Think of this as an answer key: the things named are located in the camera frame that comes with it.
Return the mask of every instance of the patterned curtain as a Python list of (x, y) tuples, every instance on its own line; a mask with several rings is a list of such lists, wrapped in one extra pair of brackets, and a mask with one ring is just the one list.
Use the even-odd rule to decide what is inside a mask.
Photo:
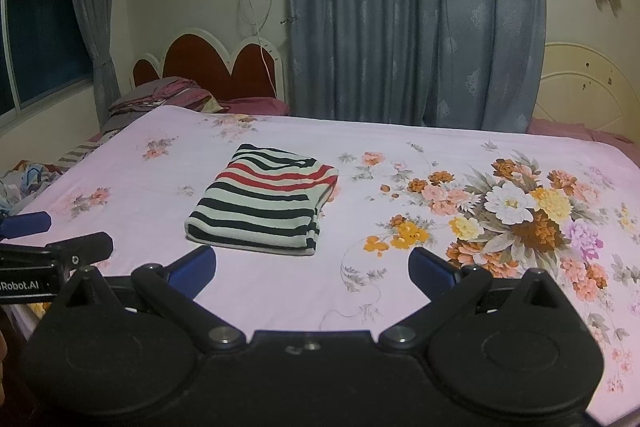
[(522, 132), (545, 0), (290, 0), (298, 116)]

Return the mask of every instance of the floral bed sheet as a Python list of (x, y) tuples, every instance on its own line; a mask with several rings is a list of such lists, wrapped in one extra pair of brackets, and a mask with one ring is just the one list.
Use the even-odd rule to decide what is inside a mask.
[(543, 267), (604, 354), (590, 412), (610, 423), (640, 407), (640, 169), (604, 144), (159, 107), (31, 203), (26, 211), (46, 210), (53, 225), (22, 242), (104, 230), (114, 239), (105, 275), (168, 264), (194, 248), (184, 220), (244, 142), (315, 157), (340, 177), (314, 256), (217, 248), (216, 276), (197, 297), (205, 308), (249, 337), (377, 338), (428, 302), (408, 277), (413, 247), (494, 277)]

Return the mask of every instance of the cream headboard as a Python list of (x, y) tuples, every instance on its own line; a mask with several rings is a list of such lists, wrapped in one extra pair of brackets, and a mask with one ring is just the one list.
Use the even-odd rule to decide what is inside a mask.
[(546, 45), (533, 116), (583, 123), (640, 144), (640, 100), (636, 92), (607, 57), (580, 44)]

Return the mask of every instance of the folded striped sweater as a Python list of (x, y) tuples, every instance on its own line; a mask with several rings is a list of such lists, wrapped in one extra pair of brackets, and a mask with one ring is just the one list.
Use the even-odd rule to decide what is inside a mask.
[(318, 216), (337, 181), (337, 169), (314, 158), (244, 144), (184, 227), (206, 245), (313, 255)]

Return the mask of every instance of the window sill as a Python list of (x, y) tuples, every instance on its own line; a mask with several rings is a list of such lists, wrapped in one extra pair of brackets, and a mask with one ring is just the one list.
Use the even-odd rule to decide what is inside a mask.
[[(0, 136), (2, 136), (5, 133), (8, 133), (15, 127), (18, 127), (21, 123), (24, 123), (25, 121), (29, 120), (36, 114), (50, 107), (53, 107), (57, 103), (60, 103), (63, 100), (69, 97), (72, 97), (73, 95), (81, 91), (84, 91), (85, 89), (92, 88), (93, 86), (94, 86), (94, 82), (92, 77), (84, 78), (82, 80), (78, 80), (75, 84), (72, 84), (71, 86), (67, 86), (64, 89), (60, 89), (59, 91), (50, 94), (49, 96), (47, 96), (46, 98), (43, 98), (42, 100), (38, 100), (37, 102), (34, 102), (31, 105), (28, 105), (26, 108), (20, 111), (18, 116), (11, 118), (4, 124), (2, 123), (2, 116), (0, 116)], [(12, 111), (9, 111), (3, 116), (10, 115)]]

